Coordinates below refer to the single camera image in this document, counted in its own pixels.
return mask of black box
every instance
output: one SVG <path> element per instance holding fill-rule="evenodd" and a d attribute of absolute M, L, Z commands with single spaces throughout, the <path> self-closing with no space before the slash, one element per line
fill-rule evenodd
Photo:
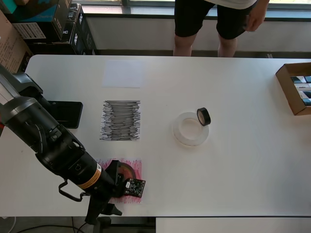
<path fill-rule="evenodd" d="M 74 22 L 67 22 L 61 42 L 28 44 L 34 54 L 86 55 L 86 47 Z"/>
<path fill-rule="evenodd" d="M 70 5 L 67 21 L 75 22 L 82 35 L 84 44 L 89 55 L 95 55 L 96 45 L 93 40 L 86 18 L 84 17 L 81 4 L 73 3 Z"/>
<path fill-rule="evenodd" d="M 71 0 L 30 0 L 8 19 L 27 43 L 60 41 Z"/>

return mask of pink scribbled paper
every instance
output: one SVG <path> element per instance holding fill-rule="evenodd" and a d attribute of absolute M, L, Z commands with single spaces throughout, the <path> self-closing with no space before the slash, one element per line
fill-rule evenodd
<path fill-rule="evenodd" d="M 122 163 L 130 165 L 136 174 L 136 179 L 141 179 L 141 159 L 96 159 L 96 162 L 105 170 L 112 160 L 119 160 Z M 123 196 L 121 198 L 112 198 L 110 203 L 141 203 L 141 198 Z"/>

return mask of black tape roll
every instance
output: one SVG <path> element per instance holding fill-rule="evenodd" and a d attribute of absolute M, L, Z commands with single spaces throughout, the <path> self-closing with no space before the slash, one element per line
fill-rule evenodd
<path fill-rule="evenodd" d="M 196 111 L 196 115 L 198 116 L 198 119 L 201 125 L 206 126 L 210 124 L 211 120 L 210 120 L 210 116 L 206 108 L 199 108 Z"/>

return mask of box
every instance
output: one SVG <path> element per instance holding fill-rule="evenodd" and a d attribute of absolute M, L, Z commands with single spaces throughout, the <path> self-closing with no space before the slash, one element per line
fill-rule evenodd
<path fill-rule="evenodd" d="M 71 0 L 31 0 L 9 20 L 27 43 L 60 41 Z"/>
<path fill-rule="evenodd" d="M 14 0 L 0 0 L 0 11 L 4 14 L 11 14 L 16 10 L 17 6 Z"/>
<path fill-rule="evenodd" d="M 311 114 L 311 99 L 304 99 L 305 95 L 300 93 L 311 90 L 311 80 L 310 83 L 307 81 L 308 76 L 311 76 L 311 63 L 284 64 L 276 76 L 293 114 Z"/>
<path fill-rule="evenodd" d="M 31 52 L 1 11 L 0 28 L 0 63 L 11 73 L 24 72 Z"/>
<path fill-rule="evenodd" d="M 86 55 L 86 47 L 74 22 L 66 23 L 61 42 L 28 45 L 34 54 Z"/>
<path fill-rule="evenodd" d="M 89 55 L 95 55 L 96 45 L 93 40 L 91 30 L 89 29 L 86 18 L 84 17 L 82 6 L 78 3 L 73 3 L 70 6 L 67 21 L 75 22 L 78 26 L 80 34 Z"/>

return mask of paper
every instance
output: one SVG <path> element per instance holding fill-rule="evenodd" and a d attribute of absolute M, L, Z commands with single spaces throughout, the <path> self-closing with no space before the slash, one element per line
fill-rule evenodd
<path fill-rule="evenodd" d="M 140 138 L 140 101 L 104 101 L 100 140 L 133 141 Z"/>
<path fill-rule="evenodd" d="M 140 88 L 143 68 L 142 61 L 109 60 L 105 64 L 102 87 Z"/>
<path fill-rule="evenodd" d="M 122 163 L 130 165 L 135 171 L 136 179 L 141 180 L 141 159 L 96 159 L 96 162 L 105 170 L 112 160 L 119 160 Z M 109 201 L 110 203 L 141 203 L 141 198 L 123 196 L 121 198 L 112 198 Z"/>

